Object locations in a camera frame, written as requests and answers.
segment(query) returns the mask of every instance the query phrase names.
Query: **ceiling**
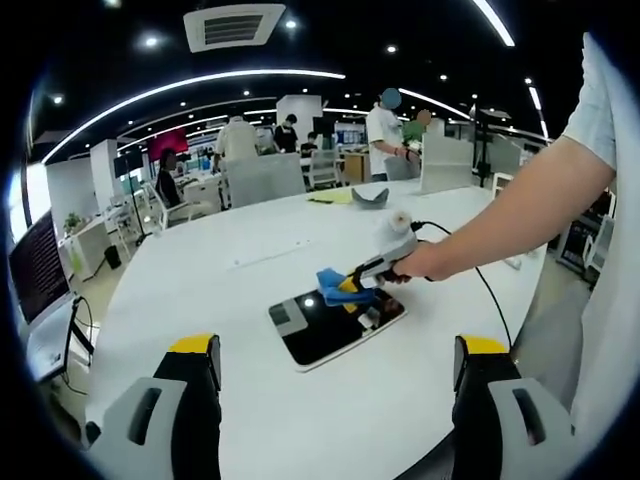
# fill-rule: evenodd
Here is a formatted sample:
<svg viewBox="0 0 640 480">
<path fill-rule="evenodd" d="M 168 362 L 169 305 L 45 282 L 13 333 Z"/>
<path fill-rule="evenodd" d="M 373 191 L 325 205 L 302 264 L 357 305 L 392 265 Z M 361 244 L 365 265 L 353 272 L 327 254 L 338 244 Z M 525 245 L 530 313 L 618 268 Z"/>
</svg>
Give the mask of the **ceiling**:
<svg viewBox="0 0 640 480">
<path fill-rule="evenodd" d="M 469 110 L 475 93 L 481 107 L 506 111 L 515 128 L 541 133 L 524 83 L 530 77 L 540 94 L 549 134 L 555 137 L 575 107 L 582 83 L 584 25 L 571 15 L 571 6 L 566 3 L 489 0 L 516 43 L 508 48 L 471 0 L 397 0 L 377 2 L 375 9 L 370 1 L 287 1 L 287 9 L 266 45 L 193 54 L 183 16 L 227 2 L 121 0 L 119 8 L 108 8 L 108 1 L 74 2 L 64 13 L 49 12 L 50 5 L 42 7 L 45 18 L 49 13 L 56 18 L 64 16 L 64 23 L 46 45 L 47 60 L 40 70 L 33 102 L 34 139 L 45 132 L 73 130 L 136 94 L 200 75 L 295 68 L 342 73 L 346 79 L 255 76 L 163 92 L 96 122 L 60 150 L 54 161 L 156 118 L 246 98 L 244 90 L 251 92 L 248 98 L 279 98 L 307 88 L 309 93 L 322 95 L 330 107 L 351 109 L 357 105 L 362 110 L 370 109 L 375 95 L 388 86 L 403 87 L 463 111 Z M 297 23 L 293 30 L 284 26 L 290 19 Z M 155 48 L 142 46 L 147 35 L 158 38 Z M 385 50 L 390 44 L 398 48 L 393 55 Z M 446 82 L 440 80 L 443 74 L 448 77 Z M 351 98 L 345 99 L 345 93 Z M 60 105 L 52 101 L 56 94 L 64 96 Z M 411 105 L 452 116 L 409 97 L 404 97 L 397 112 L 410 114 Z M 269 108 L 275 108 L 275 100 L 235 108 L 213 107 L 192 112 L 193 119 L 184 114 L 152 128 L 158 131 L 199 118 Z M 145 127 L 127 136 L 139 138 L 148 133 Z M 31 161 L 42 159 L 54 145 L 36 145 Z"/>
</svg>

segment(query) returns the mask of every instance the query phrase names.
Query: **white round table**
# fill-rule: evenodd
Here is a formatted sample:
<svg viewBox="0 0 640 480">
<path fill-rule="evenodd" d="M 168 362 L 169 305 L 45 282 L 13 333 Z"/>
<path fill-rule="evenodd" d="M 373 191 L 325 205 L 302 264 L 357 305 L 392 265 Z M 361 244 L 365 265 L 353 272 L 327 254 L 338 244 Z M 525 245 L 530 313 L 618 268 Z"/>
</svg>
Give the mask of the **white round table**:
<svg viewBox="0 0 640 480">
<path fill-rule="evenodd" d="M 477 187 L 417 194 L 391 188 L 386 210 L 289 197 L 205 217 L 150 237 L 127 267 L 108 308 L 90 375 L 87 420 L 138 377 L 152 376 L 177 339 L 220 336 L 225 480 L 390 480 L 452 429 L 454 337 L 506 343 L 489 293 L 473 271 L 446 282 L 416 279 L 387 290 L 407 308 L 388 329 L 328 363 L 300 373 L 267 310 L 316 287 L 325 267 L 346 272 L 376 254 L 372 230 L 393 210 L 455 230 L 490 192 Z M 424 228 L 421 238 L 442 233 Z M 515 339 L 536 290 L 544 249 L 519 271 L 483 268 Z"/>
</svg>

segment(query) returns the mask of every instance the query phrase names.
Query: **computer monitor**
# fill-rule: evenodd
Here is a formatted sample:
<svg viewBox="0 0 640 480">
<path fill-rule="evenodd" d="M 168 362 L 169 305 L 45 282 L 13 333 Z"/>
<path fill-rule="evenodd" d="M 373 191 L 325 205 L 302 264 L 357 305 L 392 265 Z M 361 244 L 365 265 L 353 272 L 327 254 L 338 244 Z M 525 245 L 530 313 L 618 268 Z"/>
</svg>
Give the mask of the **computer monitor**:
<svg viewBox="0 0 640 480">
<path fill-rule="evenodd" d="M 9 267 L 28 324 L 71 293 L 58 255 L 51 211 L 34 223 L 14 247 L 9 254 Z"/>
<path fill-rule="evenodd" d="M 143 167 L 142 152 L 139 148 L 126 152 L 113 159 L 114 176 L 120 178 L 127 173 Z"/>
</svg>

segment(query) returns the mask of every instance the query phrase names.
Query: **monitor screen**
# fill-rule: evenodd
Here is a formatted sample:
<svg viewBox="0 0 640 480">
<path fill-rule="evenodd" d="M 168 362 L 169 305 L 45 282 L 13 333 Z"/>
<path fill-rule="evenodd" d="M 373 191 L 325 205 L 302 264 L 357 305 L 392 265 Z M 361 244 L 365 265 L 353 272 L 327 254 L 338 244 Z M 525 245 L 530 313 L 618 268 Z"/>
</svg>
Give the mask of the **monitor screen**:
<svg viewBox="0 0 640 480">
<path fill-rule="evenodd" d="M 178 128 L 170 132 L 158 135 L 156 138 L 149 140 L 149 160 L 156 161 L 160 159 L 162 151 L 165 148 L 171 148 L 176 153 L 182 153 L 189 150 L 187 144 L 187 134 L 184 128 Z"/>
<path fill-rule="evenodd" d="M 142 168 L 142 166 L 142 152 L 139 148 L 134 148 L 113 159 L 113 174 L 116 178 L 120 178 L 133 170 Z"/>
<path fill-rule="evenodd" d="M 51 211 L 42 216 L 9 254 L 11 277 L 27 323 L 69 293 L 58 255 Z"/>
</svg>

